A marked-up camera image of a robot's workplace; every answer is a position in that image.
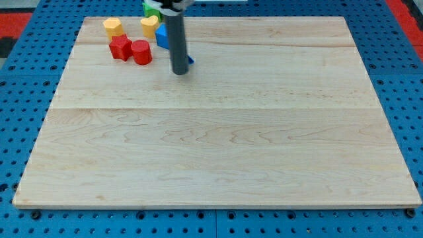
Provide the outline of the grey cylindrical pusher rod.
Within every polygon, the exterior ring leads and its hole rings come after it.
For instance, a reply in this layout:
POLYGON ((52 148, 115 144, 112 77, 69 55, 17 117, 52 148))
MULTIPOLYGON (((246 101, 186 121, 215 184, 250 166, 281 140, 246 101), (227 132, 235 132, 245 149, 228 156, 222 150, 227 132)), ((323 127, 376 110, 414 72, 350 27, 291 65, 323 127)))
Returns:
POLYGON ((184 75, 189 70, 186 47, 184 13, 165 17, 165 26, 169 44, 172 71, 176 75, 184 75))

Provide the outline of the white rod mount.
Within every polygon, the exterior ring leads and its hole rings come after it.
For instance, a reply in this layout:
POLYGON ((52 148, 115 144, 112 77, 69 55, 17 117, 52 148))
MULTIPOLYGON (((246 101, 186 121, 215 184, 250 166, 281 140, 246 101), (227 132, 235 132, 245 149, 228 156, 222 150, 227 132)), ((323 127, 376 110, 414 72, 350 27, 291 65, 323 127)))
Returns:
POLYGON ((144 0, 144 2, 165 16, 177 16, 193 5, 195 0, 144 0))

